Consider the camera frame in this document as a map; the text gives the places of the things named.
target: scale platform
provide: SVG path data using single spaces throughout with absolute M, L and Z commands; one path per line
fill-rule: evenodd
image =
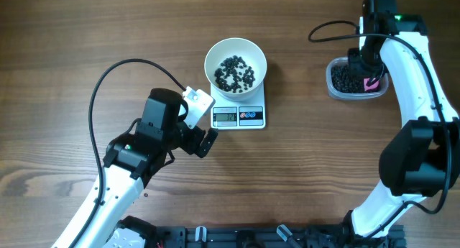
M 211 97 L 216 103 L 211 108 L 211 127 L 214 129 L 265 128 L 264 83 L 253 97 L 244 101 L 231 101 L 211 87 Z

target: wood grain surface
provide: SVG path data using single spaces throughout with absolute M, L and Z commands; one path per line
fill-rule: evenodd
M 307 35 L 322 22 L 357 21 L 362 1 L 0 0 L 0 247 L 51 246 L 86 197 L 97 174 L 88 102 L 105 69 L 145 58 L 208 91 L 204 57 L 227 37 L 247 38 L 267 56 L 267 128 L 220 132 L 202 160 L 174 151 L 176 162 L 126 214 L 158 226 L 339 223 L 379 181 L 378 158 L 400 112 L 392 86 L 371 101 L 331 99 L 326 66 L 357 40 L 311 44 Z M 398 6 L 425 18 L 438 77 L 460 109 L 458 0 Z M 349 33 L 339 25 L 321 36 Z M 101 155 L 155 87 L 180 90 L 139 64 L 103 82 L 94 112 Z M 200 126 L 208 125 L 205 117 Z M 458 246 L 458 186 L 438 215 L 402 217 L 409 247 Z

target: black cable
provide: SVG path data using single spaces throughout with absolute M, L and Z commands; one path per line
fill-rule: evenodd
M 142 119 L 141 118 L 137 118 L 135 119 L 133 122 L 131 122 L 131 126 L 129 126 L 129 128 L 123 132 L 123 134 L 128 134 L 131 132 L 132 128 L 134 128 L 134 125 L 137 123 L 137 122 L 140 122 Z
M 450 136 L 449 136 L 449 131 L 448 131 L 447 126 L 446 126 L 446 120 L 445 120 L 444 115 L 442 113 L 442 105 L 439 102 L 438 94 L 436 92 L 436 87 L 434 85 L 433 78 L 431 76 L 430 70 L 428 69 L 428 66 L 425 63 L 425 60 L 423 59 L 423 56 L 411 44 L 409 44 L 408 42 L 406 42 L 403 39 L 400 39 L 398 37 L 395 37 L 395 36 L 392 36 L 392 35 L 378 34 L 378 33 L 364 33 L 364 34 L 360 34 L 360 35 L 343 35 L 343 36 L 336 36 L 336 37 L 327 37 L 327 38 L 317 39 L 317 40 L 311 38 L 311 36 L 318 29 L 320 29 L 322 27 L 325 27 L 328 24 L 330 24 L 330 22 L 325 23 L 325 24 L 321 24 L 321 25 L 317 26 L 315 29 L 313 29 L 310 32 L 310 34 L 308 35 L 308 40 L 310 42 L 328 42 L 328 41 L 334 41 L 334 40 L 354 39 L 354 38 L 359 38 L 359 37 L 384 37 L 384 38 L 387 38 L 387 39 L 395 40 L 395 41 L 403 44 L 404 46 L 406 46 L 415 55 L 416 59 L 418 60 L 418 62 L 420 62 L 420 64 L 422 65 L 423 70 L 425 71 L 426 77 L 428 79 L 428 84 L 430 85 L 431 93 L 433 95 L 433 102 L 435 104 L 435 109 L 436 109 L 436 111 L 438 113 L 439 121 L 441 122 L 441 126 L 442 126 L 442 129 L 443 129 L 443 135 L 444 135 L 444 139 L 445 139 L 444 144 L 446 145 L 446 159 L 447 159 L 446 177 L 444 178 L 444 187 L 443 187 L 443 190 L 442 190 L 442 193 L 441 193 L 441 197 L 439 198 L 438 205 L 433 210 L 430 210 L 430 209 L 426 208 L 425 206 L 423 206 L 422 204 L 420 204 L 418 202 L 405 201 L 405 202 L 402 203 L 401 207 L 399 207 L 399 209 L 396 210 L 396 212 L 388 220 L 386 220 L 386 222 L 383 223 L 383 225 L 380 226 L 380 228 L 376 229 L 371 234 L 369 234 L 368 236 L 366 236 L 365 238 L 362 239 L 362 240 L 366 240 L 366 239 L 371 239 L 375 234 L 377 234 L 380 231 L 383 231 L 385 229 L 385 227 L 388 226 L 409 205 L 414 205 L 417 208 L 421 209 L 423 212 L 431 214 L 431 215 L 434 215 L 434 214 L 438 213 L 442 209 L 444 203 L 446 202 L 447 193 L 449 191 L 449 186 L 451 184 L 451 171 L 452 171 L 451 140 L 450 140 Z
M 383 77 L 384 74 L 385 74 L 385 64 L 382 63 L 382 72 L 380 73 L 380 75 L 371 76 L 371 78 L 369 78 L 369 80 L 367 81 L 366 86 L 367 86 L 367 87 L 372 86 L 372 85 L 375 84 L 377 81 L 379 81 L 380 79 L 382 79 L 382 77 Z
M 172 164 L 172 163 L 175 161 L 175 157 L 174 157 L 174 155 L 173 155 L 173 152 L 167 151 L 167 153 L 168 153 L 169 156 L 170 156 L 170 160 L 167 161 L 167 162 L 165 162 L 165 164 L 162 166 L 162 168 L 163 168 L 164 166 L 166 166 L 166 165 Z
M 359 25 L 358 24 L 355 24 L 354 22 L 350 22 L 350 21 L 345 21 L 345 20 L 337 20 L 337 21 L 330 21 L 330 22 L 325 22 L 319 26 L 317 26 L 315 29 L 313 29 L 310 33 L 310 35 L 308 35 L 308 40 L 310 40 L 310 36 L 317 30 L 321 29 L 322 27 L 326 27 L 328 25 L 332 25 L 332 24 L 350 24 L 351 26 L 353 26 L 356 30 L 356 34 L 359 34 Z
M 94 207 L 93 207 L 93 210 L 91 211 L 88 219 L 86 219 L 86 222 L 85 224 L 83 225 L 83 227 L 81 228 L 81 230 L 78 232 L 77 236 L 75 237 L 75 239 L 73 240 L 73 242 L 70 244 L 70 248 L 73 248 L 77 243 L 78 243 L 78 240 L 80 240 L 80 238 L 83 236 L 83 234 L 85 233 L 86 229 L 88 228 L 89 224 L 91 223 L 91 221 L 93 220 L 93 217 L 94 215 L 96 214 L 97 210 L 98 210 L 98 207 L 100 205 L 100 202 L 101 202 L 101 199 L 102 199 L 102 195 L 104 193 L 104 174 L 103 174 L 103 170 L 102 170 L 102 165 L 101 165 L 101 159 L 99 158 L 99 153 L 98 153 L 98 148 L 96 146 L 96 140 L 94 138 L 94 130 L 93 130 L 93 105 L 94 105 L 94 99 L 96 98 L 96 93 L 98 92 L 98 89 L 99 89 L 99 86 L 101 85 L 102 83 L 102 80 L 116 67 L 120 66 L 120 65 L 123 65 L 123 64 L 126 64 L 126 63 L 145 63 L 145 64 L 148 64 L 148 65 L 153 65 L 154 67 L 160 69 L 163 73 L 165 73 L 167 76 L 169 76 L 171 78 L 172 81 L 174 81 L 174 83 L 176 85 L 179 86 L 179 88 L 181 88 L 183 91 L 185 91 L 185 87 L 183 87 L 175 78 L 173 75 L 171 75 L 169 72 L 167 72 L 164 68 L 162 68 L 160 65 L 158 65 L 157 63 L 154 63 L 152 61 L 148 61 L 148 60 L 143 60 L 143 59 L 140 59 L 140 58 L 132 58 L 132 59 L 127 59 L 127 60 L 122 60 L 120 62 L 117 62 L 115 64 L 113 64 L 110 68 L 108 68 L 102 75 L 101 77 L 99 78 L 99 81 L 96 83 L 96 86 L 94 86 L 94 90 L 93 90 L 93 94 L 91 95 L 91 100 L 89 102 L 89 110 L 88 110 L 88 123 L 89 123 L 89 136 L 91 138 L 91 144 L 93 145 L 93 150 L 94 150 L 94 156 L 96 158 L 96 165 L 98 167 L 98 176 L 99 176 L 99 192 L 98 192 L 98 198 L 96 199 L 96 201 L 94 202 Z M 131 131 L 132 127 L 134 126 L 134 124 L 137 123 L 137 120 L 134 120 L 132 125 L 130 126 L 130 129 L 128 130 L 128 132 Z

